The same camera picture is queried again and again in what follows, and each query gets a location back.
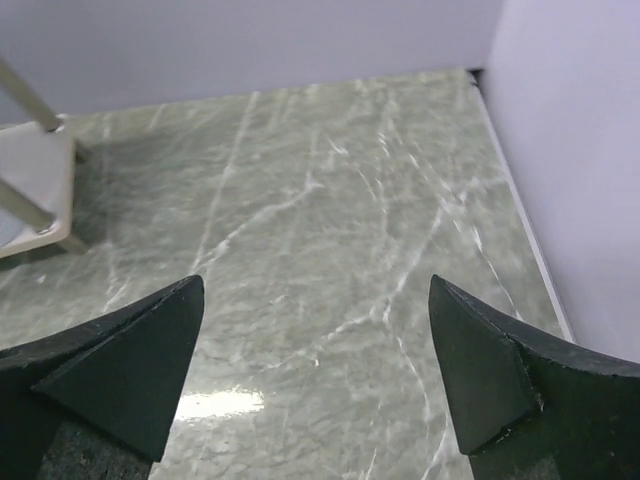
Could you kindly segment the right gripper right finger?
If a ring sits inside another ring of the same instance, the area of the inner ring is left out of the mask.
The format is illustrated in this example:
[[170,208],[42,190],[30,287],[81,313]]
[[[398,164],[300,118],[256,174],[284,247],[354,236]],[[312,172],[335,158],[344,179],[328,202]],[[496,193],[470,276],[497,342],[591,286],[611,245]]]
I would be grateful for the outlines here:
[[428,306],[474,478],[638,478],[638,364],[548,334],[440,276]]

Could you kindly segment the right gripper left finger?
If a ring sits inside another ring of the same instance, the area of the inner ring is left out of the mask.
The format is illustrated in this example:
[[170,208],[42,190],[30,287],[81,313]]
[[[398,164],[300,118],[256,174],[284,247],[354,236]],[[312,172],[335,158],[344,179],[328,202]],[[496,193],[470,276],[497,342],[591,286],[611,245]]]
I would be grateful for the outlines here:
[[1,352],[4,479],[146,479],[161,461],[204,314],[187,276]]

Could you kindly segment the white two-tier shelf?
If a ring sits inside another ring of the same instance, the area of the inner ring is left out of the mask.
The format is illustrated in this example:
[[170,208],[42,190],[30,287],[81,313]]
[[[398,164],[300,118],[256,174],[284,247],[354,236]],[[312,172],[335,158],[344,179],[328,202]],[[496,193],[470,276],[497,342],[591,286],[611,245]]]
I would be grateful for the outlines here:
[[1,89],[32,120],[1,128],[1,256],[49,245],[76,255],[88,245],[72,232],[75,168],[84,145],[6,61]]

